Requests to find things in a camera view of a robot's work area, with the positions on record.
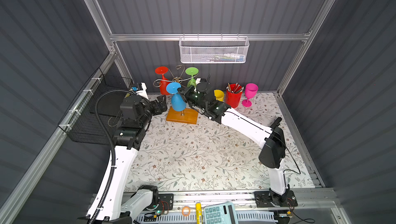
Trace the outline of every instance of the yellow glue stick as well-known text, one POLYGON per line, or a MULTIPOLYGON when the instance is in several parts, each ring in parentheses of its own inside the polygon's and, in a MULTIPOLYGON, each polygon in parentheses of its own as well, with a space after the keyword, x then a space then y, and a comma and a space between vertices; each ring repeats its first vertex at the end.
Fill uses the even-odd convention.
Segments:
POLYGON ((197 224, 202 224, 202 209, 201 209, 201 204, 196 203, 195 204, 195 209, 196 209, 196 214, 197 214, 197 224))

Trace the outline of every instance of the calculator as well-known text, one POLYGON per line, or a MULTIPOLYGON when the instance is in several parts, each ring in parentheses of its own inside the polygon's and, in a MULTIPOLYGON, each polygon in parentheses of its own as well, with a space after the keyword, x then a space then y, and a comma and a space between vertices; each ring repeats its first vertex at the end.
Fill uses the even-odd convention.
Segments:
POLYGON ((238 224, 232 202, 206 206, 202 215, 205 218, 205 224, 238 224))

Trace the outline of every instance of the floral pattern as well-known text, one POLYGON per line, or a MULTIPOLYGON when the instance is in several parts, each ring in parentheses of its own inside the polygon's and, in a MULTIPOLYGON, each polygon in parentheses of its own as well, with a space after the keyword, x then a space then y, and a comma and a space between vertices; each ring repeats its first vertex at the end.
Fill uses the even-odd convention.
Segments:
MULTIPOLYGON (((236 110, 265 126, 283 117, 272 93, 257 93, 251 101, 252 107, 240 104, 236 110)), ((260 148, 255 142, 200 114, 196 125, 168 122, 166 115, 152 118, 125 192, 134 192, 142 184, 156 185, 162 192, 269 188, 268 170, 258 160, 260 148)), ((280 127, 301 170, 300 175, 286 171, 287 182, 292 188, 315 187, 284 120, 280 127)), ((288 152, 285 167, 297 171, 288 152)))

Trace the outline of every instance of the black mesh basket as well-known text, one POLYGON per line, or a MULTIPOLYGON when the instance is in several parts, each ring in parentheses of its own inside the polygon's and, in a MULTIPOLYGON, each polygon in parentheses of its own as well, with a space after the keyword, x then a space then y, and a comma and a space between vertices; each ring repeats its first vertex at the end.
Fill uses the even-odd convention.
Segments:
MULTIPOLYGON (((94 113, 96 100, 102 93, 112 89, 130 89, 132 79, 112 75, 102 75, 93 84, 90 91, 72 112, 68 123, 58 126, 74 142, 87 142, 96 144, 108 144, 105 133, 100 127, 94 113)), ((120 119, 120 104, 125 98, 125 93, 112 93, 106 95, 98 104, 98 113, 110 135, 116 130, 116 124, 120 119)))

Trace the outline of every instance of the wooden block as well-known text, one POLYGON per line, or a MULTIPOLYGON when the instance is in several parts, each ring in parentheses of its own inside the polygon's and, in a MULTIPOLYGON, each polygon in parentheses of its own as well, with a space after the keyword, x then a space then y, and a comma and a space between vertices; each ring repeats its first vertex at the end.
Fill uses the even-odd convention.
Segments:
POLYGON ((166 116, 166 121, 197 124, 197 111, 190 108, 185 108, 183 113, 184 116, 181 115, 181 112, 177 112, 171 107, 169 109, 168 115, 166 116))

